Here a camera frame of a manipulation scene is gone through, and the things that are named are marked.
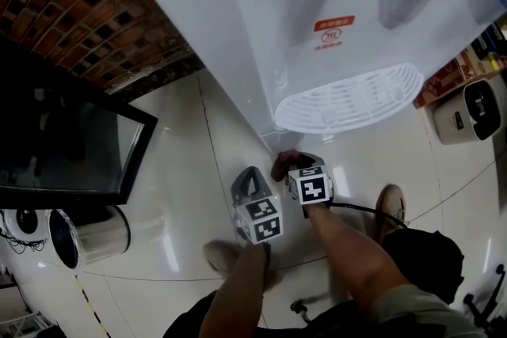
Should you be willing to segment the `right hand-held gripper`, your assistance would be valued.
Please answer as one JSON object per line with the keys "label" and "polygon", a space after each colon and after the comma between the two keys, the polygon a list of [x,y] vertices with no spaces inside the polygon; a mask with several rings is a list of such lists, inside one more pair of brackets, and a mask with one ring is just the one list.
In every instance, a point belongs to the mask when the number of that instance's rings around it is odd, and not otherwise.
{"label": "right hand-held gripper", "polygon": [[306,206],[321,203],[330,208],[333,199],[333,183],[326,163],[314,154],[301,153],[300,168],[288,172],[288,190],[293,200],[302,207],[307,218]]}

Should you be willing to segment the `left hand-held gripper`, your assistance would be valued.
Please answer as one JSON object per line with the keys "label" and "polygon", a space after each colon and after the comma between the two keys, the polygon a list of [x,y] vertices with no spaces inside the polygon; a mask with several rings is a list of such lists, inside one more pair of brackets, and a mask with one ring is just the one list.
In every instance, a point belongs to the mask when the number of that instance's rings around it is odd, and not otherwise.
{"label": "left hand-held gripper", "polygon": [[280,197],[270,196],[259,168],[244,169],[231,185],[231,196],[236,226],[248,241],[260,244],[283,235]]}

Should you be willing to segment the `brown cloth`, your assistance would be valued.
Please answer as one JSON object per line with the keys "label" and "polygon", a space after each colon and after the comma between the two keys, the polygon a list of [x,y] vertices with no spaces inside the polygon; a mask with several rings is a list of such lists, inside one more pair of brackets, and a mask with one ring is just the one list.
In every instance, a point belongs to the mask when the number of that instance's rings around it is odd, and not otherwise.
{"label": "brown cloth", "polygon": [[303,154],[297,150],[281,152],[276,157],[271,169],[271,178],[281,182],[292,168],[298,169],[304,162]]}

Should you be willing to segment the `white water dispenser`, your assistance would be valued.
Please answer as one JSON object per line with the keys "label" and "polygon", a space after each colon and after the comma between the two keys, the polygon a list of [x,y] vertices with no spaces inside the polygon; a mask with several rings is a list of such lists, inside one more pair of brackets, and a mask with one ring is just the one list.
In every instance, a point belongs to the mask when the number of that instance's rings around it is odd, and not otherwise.
{"label": "white water dispenser", "polygon": [[270,150],[367,127],[507,0],[155,0]]}

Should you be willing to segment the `person's right forearm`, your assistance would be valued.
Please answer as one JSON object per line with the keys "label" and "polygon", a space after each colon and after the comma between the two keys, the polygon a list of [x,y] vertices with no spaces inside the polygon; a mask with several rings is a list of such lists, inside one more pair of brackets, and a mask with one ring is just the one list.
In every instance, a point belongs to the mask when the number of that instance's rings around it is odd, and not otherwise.
{"label": "person's right forearm", "polygon": [[379,244],[325,205],[310,204],[305,210],[333,273],[362,310],[369,311],[388,291],[410,283]]}

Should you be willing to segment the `person's left forearm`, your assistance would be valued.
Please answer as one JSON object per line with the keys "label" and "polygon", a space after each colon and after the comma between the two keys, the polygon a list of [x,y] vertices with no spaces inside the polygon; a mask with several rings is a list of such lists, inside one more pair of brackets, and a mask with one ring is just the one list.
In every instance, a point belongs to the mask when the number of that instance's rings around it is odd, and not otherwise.
{"label": "person's left forearm", "polygon": [[232,273],[216,291],[199,338],[254,338],[261,317],[270,246],[247,243]]}

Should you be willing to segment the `person's left shoe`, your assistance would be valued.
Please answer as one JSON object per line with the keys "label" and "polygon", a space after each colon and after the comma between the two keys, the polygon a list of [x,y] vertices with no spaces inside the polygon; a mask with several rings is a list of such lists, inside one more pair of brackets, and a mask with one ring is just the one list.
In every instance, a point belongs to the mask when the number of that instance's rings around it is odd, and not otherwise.
{"label": "person's left shoe", "polygon": [[[210,241],[202,247],[202,251],[209,267],[223,279],[226,279],[234,270],[234,266],[242,253],[242,246],[227,241]],[[264,292],[272,290],[281,280],[281,276],[267,268]]]}

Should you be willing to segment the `person's shoe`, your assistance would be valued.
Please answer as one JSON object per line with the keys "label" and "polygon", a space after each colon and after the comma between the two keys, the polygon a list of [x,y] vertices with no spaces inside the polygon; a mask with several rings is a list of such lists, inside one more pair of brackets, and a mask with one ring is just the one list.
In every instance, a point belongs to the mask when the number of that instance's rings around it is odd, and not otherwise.
{"label": "person's shoe", "polygon": [[[210,241],[202,247],[202,251],[209,267],[223,279],[226,279],[234,270],[234,266],[242,253],[242,246],[227,241]],[[281,276],[267,268],[264,292],[272,290],[281,280]]]}
{"label": "person's shoe", "polygon": [[377,200],[375,215],[375,241],[382,244],[383,239],[406,226],[406,202],[402,189],[396,184],[388,184]]}

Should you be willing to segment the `person's right shoe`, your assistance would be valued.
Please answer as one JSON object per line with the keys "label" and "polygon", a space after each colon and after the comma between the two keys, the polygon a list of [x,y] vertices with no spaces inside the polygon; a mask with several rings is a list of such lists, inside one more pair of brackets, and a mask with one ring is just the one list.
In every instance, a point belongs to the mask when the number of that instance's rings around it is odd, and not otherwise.
{"label": "person's right shoe", "polygon": [[377,200],[375,215],[375,241],[382,244],[383,239],[406,226],[406,202],[402,189],[396,184],[388,184]]}

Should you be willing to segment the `person's black shorts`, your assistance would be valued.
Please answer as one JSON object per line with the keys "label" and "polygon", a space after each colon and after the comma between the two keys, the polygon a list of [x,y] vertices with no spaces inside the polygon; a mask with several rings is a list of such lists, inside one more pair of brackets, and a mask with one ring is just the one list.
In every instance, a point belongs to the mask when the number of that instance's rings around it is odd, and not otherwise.
{"label": "person's black shorts", "polygon": [[[463,282],[464,258],[453,240],[438,231],[399,228],[385,236],[381,245],[413,285],[437,296],[446,306],[453,303]],[[211,292],[182,313],[163,338],[198,338],[214,298]]]}

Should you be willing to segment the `white square waste bin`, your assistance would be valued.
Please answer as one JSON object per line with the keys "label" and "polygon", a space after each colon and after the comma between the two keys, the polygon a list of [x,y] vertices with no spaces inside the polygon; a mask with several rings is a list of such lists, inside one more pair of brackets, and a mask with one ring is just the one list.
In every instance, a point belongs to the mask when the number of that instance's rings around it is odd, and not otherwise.
{"label": "white square waste bin", "polygon": [[443,145],[488,139],[502,125],[500,104],[494,88],[486,79],[465,85],[433,110],[433,122]]}

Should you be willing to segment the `printed cardboard box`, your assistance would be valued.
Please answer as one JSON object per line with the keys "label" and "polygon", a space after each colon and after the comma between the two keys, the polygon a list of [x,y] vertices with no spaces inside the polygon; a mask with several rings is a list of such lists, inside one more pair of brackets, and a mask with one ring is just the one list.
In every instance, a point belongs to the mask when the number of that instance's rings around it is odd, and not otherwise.
{"label": "printed cardboard box", "polygon": [[424,108],[469,83],[492,78],[505,69],[507,57],[489,53],[480,59],[473,47],[468,46],[425,82],[414,107]]}

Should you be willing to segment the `steel trash can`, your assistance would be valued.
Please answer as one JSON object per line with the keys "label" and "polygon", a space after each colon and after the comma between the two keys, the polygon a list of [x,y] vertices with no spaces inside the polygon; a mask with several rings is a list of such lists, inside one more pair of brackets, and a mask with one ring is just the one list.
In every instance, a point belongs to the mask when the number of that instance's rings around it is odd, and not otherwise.
{"label": "steel trash can", "polygon": [[56,256],[76,272],[88,264],[125,253],[131,244],[128,220],[115,205],[51,209],[45,212],[45,220]]}

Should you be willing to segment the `person's beige shirt sleeve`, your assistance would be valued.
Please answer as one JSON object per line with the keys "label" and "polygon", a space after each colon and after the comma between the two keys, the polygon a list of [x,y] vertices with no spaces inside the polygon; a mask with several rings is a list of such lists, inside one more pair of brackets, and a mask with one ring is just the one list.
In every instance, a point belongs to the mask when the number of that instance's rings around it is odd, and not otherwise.
{"label": "person's beige shirt sleeve", "polygon": [[419,326],[445,327],[443,338],[487,338],[467,317],[451,308],[436,295],[408,284],[390,289],[376,299],[370,319],[383,324],[403,316],[415,316]]}

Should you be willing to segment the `black framed glass panel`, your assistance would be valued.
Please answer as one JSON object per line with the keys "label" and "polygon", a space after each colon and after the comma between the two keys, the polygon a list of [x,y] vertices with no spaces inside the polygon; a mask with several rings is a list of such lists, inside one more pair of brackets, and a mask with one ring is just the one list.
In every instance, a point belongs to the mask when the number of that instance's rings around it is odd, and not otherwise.
{"label": "black framed glass panel", "polygon": [[0,36],[0,209],[125,204],[157,123]]}

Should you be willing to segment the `yellow and black striped tape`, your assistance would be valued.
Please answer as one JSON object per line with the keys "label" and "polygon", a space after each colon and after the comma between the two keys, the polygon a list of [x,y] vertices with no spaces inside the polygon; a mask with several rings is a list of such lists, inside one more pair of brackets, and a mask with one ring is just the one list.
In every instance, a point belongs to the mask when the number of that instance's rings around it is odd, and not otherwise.
{"label": "yellow and black striped tape", "polygon": [[85,299],[86,301],[86,304],[88,306],[88,309],[90,310],[90,312],[93,314],[95,320],[97,321],[97,323],[99,324],[102,332],[105,334],[106,338],[112,338],[112,336],[110,335],[109,331],[107,330],[107,328],[103,325],[101,319],[99,318],[97,312],[95,311],[95,309],[93,308],[92,304],[91,304],[91,301],[84,289],[84,287],[82,286],[79,278],[77,275],[74,275],[74,278],[75,278],[75,281],[77,283],[77,286],[78,286],[78,289],[80,291],[80,293],[82,294],[83,298]]}

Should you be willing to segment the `flat black box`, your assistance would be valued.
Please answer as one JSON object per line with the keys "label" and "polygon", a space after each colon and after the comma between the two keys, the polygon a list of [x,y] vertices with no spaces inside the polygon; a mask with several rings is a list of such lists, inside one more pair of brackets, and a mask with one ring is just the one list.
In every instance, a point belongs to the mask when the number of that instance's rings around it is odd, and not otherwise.
{"label": "flat black box", "polygon": [[485,60],[489,55],[507,57],[507,39],[496,23],[491,24],[472,43],[479,60]]}

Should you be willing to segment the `black chair base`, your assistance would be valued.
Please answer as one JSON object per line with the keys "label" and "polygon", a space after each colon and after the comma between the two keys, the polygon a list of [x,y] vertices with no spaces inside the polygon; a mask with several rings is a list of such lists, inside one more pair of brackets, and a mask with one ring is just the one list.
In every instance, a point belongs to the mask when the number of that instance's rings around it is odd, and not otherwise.
{"label": "black chair base", "polygon": [[489,296],[489,299],[483,310],[480,311],[477,308],[475,305],[475,296],[470,293],[465,295],[463,304],[470,310],[473,316],[474,324],[484,331],[487,338],[507,338],[507,315],[504,317],[491,317],[492,313],[498,306],[497,297],[502,288],[505,276],[507,275],[504,264],[499,264],[496,267],[495,272],[497,275],[499,275],[499,280],[493,292]]}

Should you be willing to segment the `white round device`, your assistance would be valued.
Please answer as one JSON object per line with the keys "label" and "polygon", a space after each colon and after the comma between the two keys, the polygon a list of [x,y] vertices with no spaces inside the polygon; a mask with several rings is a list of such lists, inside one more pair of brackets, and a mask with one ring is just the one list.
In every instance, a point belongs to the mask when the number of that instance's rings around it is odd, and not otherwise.
{"label": "white round device", "polygon": [[42,241],[48,235],[45,210],[5,209],[0,228],[8,236],[23,242]]}

